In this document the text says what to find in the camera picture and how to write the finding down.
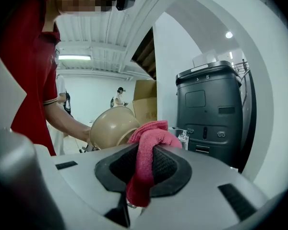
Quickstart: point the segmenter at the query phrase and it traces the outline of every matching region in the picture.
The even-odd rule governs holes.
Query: red cloth
[[[46,146],[53,156],[43,104],[55,102],[58,95],[54,56],[60,34],[56,26],[54,32],[42,33],[45,7],[46,0],[44,6],[40,0],[24,0],[17,7],[0,36],[0,58],[27,94],[12,130]]]
[[[182,148],[178,138],[168,132],[167,121],[153,121],[144,124],[130,137],[128,143],[140,142],[136,156],[135,173],[127,184],[128,201],[140,207],[149,204],[150,188],[154,184],[153,148],[157,144],[167,144]]]

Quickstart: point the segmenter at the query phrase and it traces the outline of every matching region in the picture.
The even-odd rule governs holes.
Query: pink towel
[[[178,138],[168,132],[167,121],[153,121],[138,128],[128,143],[140,142],[136,156],[135,173],[127,184],[128,201],[140,207],[149,204],[149,191],[154,186],[153,148],[157,144],[182,148]]]

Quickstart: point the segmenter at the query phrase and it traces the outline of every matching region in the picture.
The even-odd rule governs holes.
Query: white ceiling
[[[56,21],[61,37],[57,45],[60,54],[90,55],[92,60],[60,60],[59,71],[90,70],[109,76],[108,72],[112,72],[126,80],[149,78],[145,71],[131,62],[131,58],[155,22],[148,14],[154,11],[159,1],[136,0],[133,7],[124,11],[113,8],[104,13],[60,16]]]
[[[176,0],[166,12],[189,33],[202,53],[214,49],[220,55],[239,48],[235,37],[225,37],[228,28],[197,0]]]

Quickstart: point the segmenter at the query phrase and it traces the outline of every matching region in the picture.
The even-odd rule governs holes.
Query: ceiling light
[[[91,57],[90,56],[81,56],[81,55],[59,55],[59,59],[91,60]]]
[[[227,32],[227,33],[225,34],[225,37],[227,37],[227,38],[232,38],[232,33],[231,33],[231,32]]]

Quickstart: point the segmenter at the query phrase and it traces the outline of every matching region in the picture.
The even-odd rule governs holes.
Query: short sleeve
[[[56,67],[52,67],[47,76],[43,90],[43,104],[47,105],[58,100],[56,87]]]
[[[58,95],[66,92],[64,78],[61,75],[58,75],[56,86]]]

